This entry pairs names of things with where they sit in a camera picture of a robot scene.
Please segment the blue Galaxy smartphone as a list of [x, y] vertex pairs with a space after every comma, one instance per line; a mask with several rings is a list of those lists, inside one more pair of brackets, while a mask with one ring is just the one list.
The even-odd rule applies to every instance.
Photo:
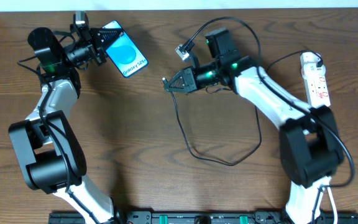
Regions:
[[145, 68], [149, 64], [149, 61], [127, 35], [126, 31], [123, 31], [123, 33], [107, 49], [106, 53], [122, 76], [129, 78]]

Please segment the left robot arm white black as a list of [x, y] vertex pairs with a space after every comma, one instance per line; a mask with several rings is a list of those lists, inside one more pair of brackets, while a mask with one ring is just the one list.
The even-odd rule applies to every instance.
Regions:
[[34, 29], [27, 41], [40, 62], [33, 73], [42, 96], [33, 112], [8, 130], [27, 186], [64, 199], [85, 223], [127, 222], [87, 176], [84, 152], [68, 122], [80, 97], [79, 70], [90, 61], [105, 63], [108, 47], [123, 35], [122, 28], [90, 28], [87, 22], [73, 23], [69, 32]]

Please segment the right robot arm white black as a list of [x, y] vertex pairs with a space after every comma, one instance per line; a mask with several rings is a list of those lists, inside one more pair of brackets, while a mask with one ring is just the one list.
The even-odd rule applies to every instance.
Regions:
[[213, 61], [200, 65], [192, 54], [192, 40], [176, 49], [192, 66], [180, 70], [164, 87], [170, 93], [192, 93], [210, 85], [222, 84], [247, 99], [263, 112], [279, 132], [280, 159], [291, 180], [285, 207], [292, 223], [313, 223], [321, 215], [323, 192], [332, 189], [331, 179], [348, 156], [341, 141], [329, 96], [321, 92], [301, 101], [274, 82], [259, 61], [242, 57], [225, 28], [206, 35]]

